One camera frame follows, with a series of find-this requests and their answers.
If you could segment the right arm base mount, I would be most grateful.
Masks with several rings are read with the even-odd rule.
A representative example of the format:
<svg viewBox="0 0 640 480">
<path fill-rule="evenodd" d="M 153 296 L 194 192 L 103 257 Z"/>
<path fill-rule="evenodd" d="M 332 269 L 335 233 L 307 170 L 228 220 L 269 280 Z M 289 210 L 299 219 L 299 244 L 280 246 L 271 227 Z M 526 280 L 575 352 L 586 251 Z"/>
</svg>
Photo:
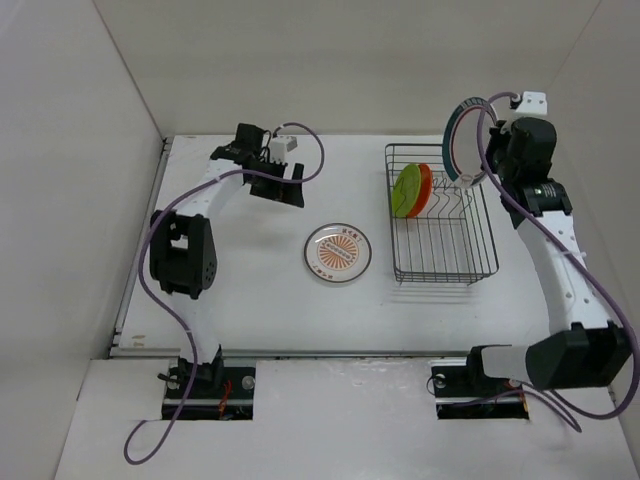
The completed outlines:
<svg viewBox="0 0 640 480">
<path fill-rule="evenodd" d="M 474 379 L 462 364 L 433 363 L 427 389 L 435 397 L 439 420 L 528 420 L 518 383 L 504 378 Z"/>
</svg>

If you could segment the white plate green rim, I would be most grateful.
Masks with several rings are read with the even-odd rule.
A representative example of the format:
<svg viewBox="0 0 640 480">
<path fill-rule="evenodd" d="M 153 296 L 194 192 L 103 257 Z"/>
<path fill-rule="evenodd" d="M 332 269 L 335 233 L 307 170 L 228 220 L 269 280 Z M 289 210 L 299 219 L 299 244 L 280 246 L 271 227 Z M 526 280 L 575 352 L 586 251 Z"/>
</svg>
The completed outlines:
<svg viewBox="0 0 640 480">
<path fill-rule="evenodd" d="M 454 109 L 445 126 L 441 157 L 455 186 L 473 188 L 484 179 L 477 138 L 486 140 L 496 121 L 493 107 L 480 97 L 467 98 Z"/>
</svg>

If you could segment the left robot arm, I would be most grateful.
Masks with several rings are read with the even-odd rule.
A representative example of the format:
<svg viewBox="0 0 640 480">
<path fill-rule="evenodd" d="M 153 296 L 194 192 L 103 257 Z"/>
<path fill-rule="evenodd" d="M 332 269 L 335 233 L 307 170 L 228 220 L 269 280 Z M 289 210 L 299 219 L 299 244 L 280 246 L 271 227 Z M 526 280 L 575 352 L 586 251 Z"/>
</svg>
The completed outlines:
<svg viewBox="0 0 640 480">
<path fill-rule="evenodd" d="M 149 273 L 194 348 L 178 361 L 174 375 L 179 384 L 189 382 L 201 396 L 217 394 L 224 381 L 221 345 L 205 307 L 205 293 L 218 270 L 212 221 L 244 186 L 253 196 L 302 208 L 304 166 L 296 163 L 291 177 L 285 177 L 287 156 L 297 146 L 294 136 L 241 123 L 235 138 L 211 153 L 198 182 L 200 190 L 168 213 L 156 211 L 152 216 Z"/>
</svg>

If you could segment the orange plate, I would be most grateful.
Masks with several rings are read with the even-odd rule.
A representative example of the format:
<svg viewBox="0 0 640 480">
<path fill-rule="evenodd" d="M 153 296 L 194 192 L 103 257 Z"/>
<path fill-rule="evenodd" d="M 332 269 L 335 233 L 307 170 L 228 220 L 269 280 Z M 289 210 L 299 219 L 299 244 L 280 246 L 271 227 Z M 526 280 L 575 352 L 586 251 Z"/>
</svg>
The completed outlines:
<svg viewBox="0 0 640 480">
<path fill-rule="evenodd" d="M 417 217 L 426 207 L 433 190 L 433 173 L 431 168 L 421 163 L 418 165 L 421 173 L 420 191 L 412 209 L 407 214 L 408 218 Z"/>
</svg>

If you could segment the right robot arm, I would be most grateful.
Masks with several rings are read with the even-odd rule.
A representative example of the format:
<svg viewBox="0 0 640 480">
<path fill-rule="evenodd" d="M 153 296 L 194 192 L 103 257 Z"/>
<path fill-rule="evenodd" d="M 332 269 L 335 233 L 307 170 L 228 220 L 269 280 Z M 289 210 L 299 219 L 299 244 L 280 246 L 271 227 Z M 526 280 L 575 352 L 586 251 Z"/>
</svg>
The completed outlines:
<svg viewBox="0 0 640 480">
<path fill-rule="evenodd" d="M 591 275 L 579 253 L 573 208 L 565 187 L 550 178 L 555 127 L 540 118 L 477 128 L 483 169 L 497 187 L 512 225 L 527 248 L 546 302 L 549 334 L 528 346 L 474 348 L 462 381 L 483 394 L 499 378 L 539 390 L 605 387 L 637 341 L 616 302 Z"/>
</svg>

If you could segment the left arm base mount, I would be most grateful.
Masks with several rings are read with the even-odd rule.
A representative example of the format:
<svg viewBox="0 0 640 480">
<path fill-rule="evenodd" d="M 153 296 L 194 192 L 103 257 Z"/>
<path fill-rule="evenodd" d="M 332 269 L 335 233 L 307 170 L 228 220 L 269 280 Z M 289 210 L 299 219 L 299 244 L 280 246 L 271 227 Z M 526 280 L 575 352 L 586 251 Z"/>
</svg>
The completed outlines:
<svg viewBox="0 0 640 480">
<path fill-rule="evenodd" d="M 161 418 L 170 420 L 186 390 L 191 368 L 172 366 L 158 378 L 165 382 Z M 254 414 L 256 369 L 250 366 L 225 367 L 219 384 L 197 378 L 178 420 L 249 421 Z"/>
</svg>

